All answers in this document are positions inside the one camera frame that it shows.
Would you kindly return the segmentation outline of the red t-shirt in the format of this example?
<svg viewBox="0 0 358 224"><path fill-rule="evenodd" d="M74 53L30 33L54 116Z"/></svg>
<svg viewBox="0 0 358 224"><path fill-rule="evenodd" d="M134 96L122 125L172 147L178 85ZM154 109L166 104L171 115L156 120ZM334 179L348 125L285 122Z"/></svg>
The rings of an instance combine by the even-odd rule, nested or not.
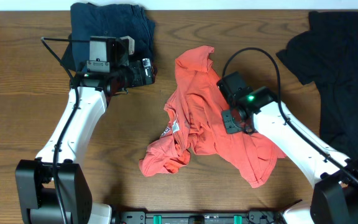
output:
<svg viewBox="0 0 358 224"><path fill-rule="evenodd" d="M264 185L283 151L262 134L228 134L221 113L229 109L218 90L218 74L210 54L214 47L187 50L175 60L177 89L164 110L169 121L160 138L147 146L139 161L141 173L175 174L192 154L217 154L231 163L251 187Z"/></svg>

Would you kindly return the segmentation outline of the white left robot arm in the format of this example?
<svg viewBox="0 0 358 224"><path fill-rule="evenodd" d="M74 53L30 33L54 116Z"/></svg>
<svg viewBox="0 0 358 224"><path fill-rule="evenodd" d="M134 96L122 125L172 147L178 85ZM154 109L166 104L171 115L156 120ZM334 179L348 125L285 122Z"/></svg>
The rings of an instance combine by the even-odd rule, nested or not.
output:
<svg viewBox="0 0 358 224"><path fill-rule="evenodd" d="M114 223L112 206L93 201L81 169L94 128L110 97L155 81L152 62L144 58L115 67L89 61L70 86L69 99L53 134L33 160L15 170L24 223Z"/></svg>

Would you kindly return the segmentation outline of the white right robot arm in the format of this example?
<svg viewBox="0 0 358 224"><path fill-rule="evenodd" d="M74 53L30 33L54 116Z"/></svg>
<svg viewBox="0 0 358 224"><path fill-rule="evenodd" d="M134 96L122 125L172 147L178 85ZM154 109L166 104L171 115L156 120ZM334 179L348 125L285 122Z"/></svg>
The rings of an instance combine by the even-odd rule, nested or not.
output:
<svg viewBox="0 0 358 224"><path fill-rule="evenodd" d="M275 223L358 223L358 159L311 132L267 87L253 90L237 72L217 82L229 104L222 116L229 134L259 133L275 143L313 188L311 203L279 212Z"/></svg>

